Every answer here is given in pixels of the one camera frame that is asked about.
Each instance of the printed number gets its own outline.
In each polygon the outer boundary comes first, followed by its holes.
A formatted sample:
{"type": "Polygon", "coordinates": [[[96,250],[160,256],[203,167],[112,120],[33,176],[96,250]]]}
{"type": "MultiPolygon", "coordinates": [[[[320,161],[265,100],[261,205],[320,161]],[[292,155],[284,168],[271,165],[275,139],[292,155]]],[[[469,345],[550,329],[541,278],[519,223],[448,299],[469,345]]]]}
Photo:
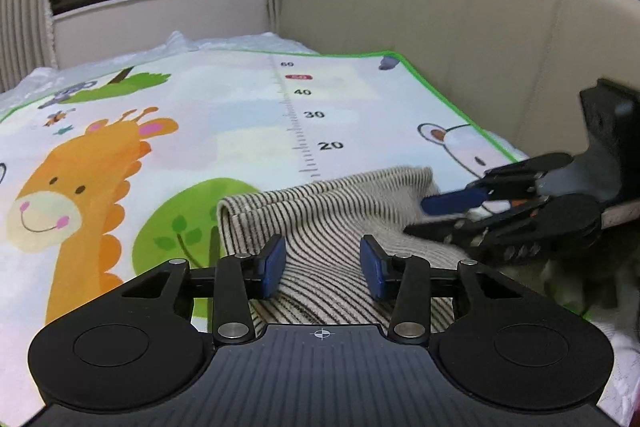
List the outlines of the printed number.
{"type": "Polygon", "coordinates": [[[318,145],[320,146],[321,151],[328,151],[330,149],[342,149],[344,147],[344,144],[342,144],[341,142],[318,142],[318,145]]]}

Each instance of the animal ear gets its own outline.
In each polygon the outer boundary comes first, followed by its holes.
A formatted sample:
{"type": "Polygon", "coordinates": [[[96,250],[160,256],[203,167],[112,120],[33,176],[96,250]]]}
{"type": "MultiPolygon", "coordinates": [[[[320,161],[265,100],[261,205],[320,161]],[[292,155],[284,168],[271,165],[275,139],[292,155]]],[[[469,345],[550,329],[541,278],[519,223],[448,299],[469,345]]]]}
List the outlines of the animal ear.
{"type": "Polygon", "coordinates": [[[138,132],[141,138],[171,134],[177,130],[178,124],[175,120],[171,120],[171,118],[156,118],[155,120],[149,120],[138,126],[138,132]]]}
{"type": "Polygon", "coordinates": [[[436,123],[422,123],[418,126],[418,132],[425,140],[444,145],[444,136],[447,130],[436,123]]]}
{"type": "Polygon", "coordinates": [[[98,120],[97,122],[91,123],[89,124],[89,126],[84,130],[84,134],[89,134],[90,132],[95,132],[98,129],[100,129],[100,127],[104,127],[105,125],[107,125],[109,123],[109,120],[105,119],[105,120],[98,120]]]}

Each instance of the black circular joint cover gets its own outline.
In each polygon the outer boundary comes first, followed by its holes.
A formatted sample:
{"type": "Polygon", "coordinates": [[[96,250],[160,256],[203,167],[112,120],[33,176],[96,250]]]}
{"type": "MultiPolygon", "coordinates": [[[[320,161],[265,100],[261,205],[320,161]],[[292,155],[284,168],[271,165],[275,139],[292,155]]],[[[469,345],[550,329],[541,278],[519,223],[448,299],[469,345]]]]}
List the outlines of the black circular joint cover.
{"type": "Polygon", "coordinates": [[[595,402],[613,367],[600,330],[542,297],[472,307],[441,334],[436,355],[467,392],[515,410],[595,402]]]}
{"type": "Polygon", "coordinates": [[[178,315],[133,309],[96,323],[91,311],[65,315],[31,343],[31,375],[47,403],[138,409],[180,391],[204,363],[200,334],[178,315]]]}

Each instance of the children's mat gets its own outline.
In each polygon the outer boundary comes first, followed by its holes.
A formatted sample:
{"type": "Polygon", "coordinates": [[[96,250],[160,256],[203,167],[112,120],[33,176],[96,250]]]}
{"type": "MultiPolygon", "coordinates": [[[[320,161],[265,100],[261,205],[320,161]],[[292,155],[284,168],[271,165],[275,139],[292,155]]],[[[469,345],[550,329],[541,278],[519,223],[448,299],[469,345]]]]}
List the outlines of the children's mat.
{"type": "MultiPolygon", "coordinates": [[[[0,423],[42,406],[27,351],[47,323],[168,259],[224,255],[221,198],[403,165],[448,191],[512,160],[394,54],[201,50],[14,110],[0,123],[0,423]]],[[[198,329],[206,316],[197,302],[198,329]]]]}

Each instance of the beige headboard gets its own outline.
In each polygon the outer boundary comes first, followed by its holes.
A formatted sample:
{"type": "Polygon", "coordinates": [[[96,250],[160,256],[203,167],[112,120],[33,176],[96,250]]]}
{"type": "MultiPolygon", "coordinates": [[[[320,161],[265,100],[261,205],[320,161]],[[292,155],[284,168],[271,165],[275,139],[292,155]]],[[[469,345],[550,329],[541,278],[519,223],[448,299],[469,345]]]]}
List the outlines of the beige headboard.
{"type": "Polygon", "coordinates": [[[325,54],[393,50],[529,154],[580,152],[578,92],[640,89],[638,0],[284,0],[279,34],[325,54]]]}

